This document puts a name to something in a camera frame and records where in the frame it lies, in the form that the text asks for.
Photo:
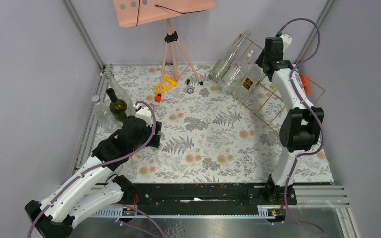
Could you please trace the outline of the clear bottle black cap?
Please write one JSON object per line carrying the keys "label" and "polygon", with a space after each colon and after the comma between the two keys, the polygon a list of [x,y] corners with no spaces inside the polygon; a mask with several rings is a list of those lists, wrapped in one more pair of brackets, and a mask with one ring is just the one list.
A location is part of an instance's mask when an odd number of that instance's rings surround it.
{"label": "clear bottle black cap", "polygon": [[264,76],[265,74],[260,66],[257,64],[252,65],[235,91],[237,99],[243,102]]}

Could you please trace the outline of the dark green wine bottle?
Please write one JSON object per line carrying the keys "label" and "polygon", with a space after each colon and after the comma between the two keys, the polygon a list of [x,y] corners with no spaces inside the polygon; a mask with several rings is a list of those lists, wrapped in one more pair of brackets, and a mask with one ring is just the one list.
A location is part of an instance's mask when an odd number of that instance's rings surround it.
{"label": "dark green wine bottle", "polygon": [[121,123],[125,123],[128,119],[128,116],[126,114],[126,111],[127,111],[126,102],[116,96],[113,88],[108,88],[106,90],[106,94],[110,99],[110,104],[109,104],[110,112],[112,113],[112,115],[117,121]]}

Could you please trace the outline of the short clear glass bottle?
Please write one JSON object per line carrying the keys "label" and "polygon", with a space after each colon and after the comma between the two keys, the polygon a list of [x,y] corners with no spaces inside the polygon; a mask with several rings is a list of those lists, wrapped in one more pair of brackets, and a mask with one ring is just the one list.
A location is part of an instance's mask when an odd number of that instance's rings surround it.
{"label": "short clear glass bottle", "polygon": [[119,122],[113,117],[109,107],[101,100],[98,95],[91,98],[93,103],[93,114],[101,127],[107,132],[113,132],[121,128]]}

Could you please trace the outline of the frosted champagne bottle dark label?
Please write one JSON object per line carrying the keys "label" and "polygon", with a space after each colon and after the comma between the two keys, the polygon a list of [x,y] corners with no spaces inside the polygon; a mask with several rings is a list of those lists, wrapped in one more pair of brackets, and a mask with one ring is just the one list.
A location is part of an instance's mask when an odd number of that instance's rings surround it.
{"label": "frosted champagne bottle dark label", "polygon": [[123,88],[115,79],[114,75],[112,72],[105,72],[104,74],[105,79],[107,80],[109,86],[114,90],[115,95],[118,99],[122,99],[126,105],[126,115],[131,116],[135,115],[135,107],[133,105],[132,99],[127,92],[125,88]]}

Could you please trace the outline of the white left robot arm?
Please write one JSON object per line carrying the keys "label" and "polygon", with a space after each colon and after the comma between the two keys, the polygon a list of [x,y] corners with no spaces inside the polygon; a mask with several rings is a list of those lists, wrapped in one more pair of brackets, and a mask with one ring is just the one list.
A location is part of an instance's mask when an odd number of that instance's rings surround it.
{"label": "white left robot arm", "polygon": [[115,203],[130,203],[135,186],[124,175],[91,195],[86,193],[104,177],[146,146],[160,146],[162,123],[153,125],[130,116],[122,128],[102,140],[87,161],[57,191],[42,201],[31,200],[25,211],[34,228],[44,238],[66,238],[83,220]]}

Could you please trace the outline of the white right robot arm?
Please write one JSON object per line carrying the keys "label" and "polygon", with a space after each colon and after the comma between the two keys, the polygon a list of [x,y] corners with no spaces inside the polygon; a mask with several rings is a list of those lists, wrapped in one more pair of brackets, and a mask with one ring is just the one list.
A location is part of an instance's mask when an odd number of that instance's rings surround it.
{"label": "white right robot arm", "polygon": [[309,101],[302,87],[293,76],[298,65],[292,65],[284,60],[284,52],[290,45],[291,37],[277,34],[275,37],[265,39],[265,47],[256,60],[253,68],[258,70],[265,78],[276,86],[280,93],[280,100],[285,104],[287,116],[279,131],[282,151],[277,168],[269,175],[263,188],[258,188],[256,193],[239,191],[239,186],[231,188],[236,196],[231,193],[222,197],[214,196],[209,192],[205,197],[204,192],[192,192],[192,201],[256,201],[259,204],[284,204],[288,205],[288,197],[292,196],[292,178],[297,168],[298,158],[313,154],[311,147],[323,138],[324,111],[314,107]]}

